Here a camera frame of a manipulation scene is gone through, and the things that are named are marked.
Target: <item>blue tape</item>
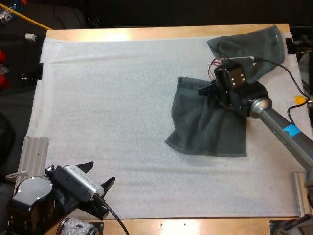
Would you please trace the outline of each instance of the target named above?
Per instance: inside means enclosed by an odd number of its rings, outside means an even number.
[[[288,132],[290,137],[295,136],[296,134],[300,133],[301,131],[298,129],[298,127],[294,124],[291,124],[289,126],[286,126],[283,131]]]

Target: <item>wooden table edge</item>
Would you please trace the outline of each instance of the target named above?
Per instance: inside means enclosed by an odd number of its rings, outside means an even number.
[[[68,29],[49,30],[46,37],[67,42],[117,42],[136,40],[173,39],[187,37],[209,37],[220,35],[244,34],[274,25],[239,24],[210,26],[181,26],[154,28],[104,28],[104,29]],[[289,33],[287,23],[276,23],[282,33]]]
[[[270,220],[291,220],[296,217],[273,218],[195,218],[195,219],[124,219],[131,235],[269,235]],[[124,235],[116,220],[105,219],[104,235]],[[55,235],[58,225],[45,235]]]

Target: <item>gray towel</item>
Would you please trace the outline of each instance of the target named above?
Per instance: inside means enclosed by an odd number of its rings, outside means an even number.
[[[285,60],[284,43],[278,28],[273,25],[248,34],[222,36],[207,42],[215,57],[254,56],[283,63]],[[270,63],[253,65],[250,59],[234,59],[244,67],[247,82],[255,82],[276,66]]]
[[[208,41],[216,57],[254,56],[282,63],[284,44],[278,28],[272,27]],[[235,59],[242,64],[248,82],[255,82],[276,66],[254,65],[250,58]],[[172,107],[175,131],[165,141],[178,152],[224,157],[246,156],[246,119],[225,110],[217,99],[198,96],[198,88],[210,82],[180,77]]]
[[[172,107],[175,131],[165,141],[178,152],[246,157],[246,119],[198,95],[209,81],[179,77]]]

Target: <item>yellow object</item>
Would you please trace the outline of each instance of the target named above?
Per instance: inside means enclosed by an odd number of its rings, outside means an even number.
[[[298,104],[303,104],[306,101],[304,96],[295,96],[294,97],[294,102],[296,105]]]
[[[12,10],[11,8],[7,7],[6,5],[3,5],[2,3],[0,3],[0,6],[1,6],[3,9],[8,10],[9,12],[12,12],[12,13],[14,13],[15,15],[17,15],[17,16],[19,16],[19,17],[22,17],[22,18],[24,18],[25,20],[27,20],[27,21],[29,21],[29,22],[32,22],[32,23],[34,23],[34,24],[36,24],[36,25],[38,25],[38,26],[40,26],[40,27],[42,27],[42,28],[44,28],[44,29],[46,29],[46,30],[53,30],[52,28],[49,28],[49,27],[47,27],[47,26],[45,26],[45,25],[43,25],[43,24],[41,24],[41,23],[38,23],[37,21],[32,20],[31,18],[28,18],[28,17],[25,16],[25,15],[22,15],[21,13],[15,11],[15,10]]]

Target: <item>red object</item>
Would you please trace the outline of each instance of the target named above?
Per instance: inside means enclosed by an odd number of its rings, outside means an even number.
[[[0,88],[2,90],[6,89],[10,85],[9,80],[5,79],[5,76],[0,75]]]
[[[0,63],[4,63],[5,61],[6,61],[6,55],[2,50],[0,50]]]

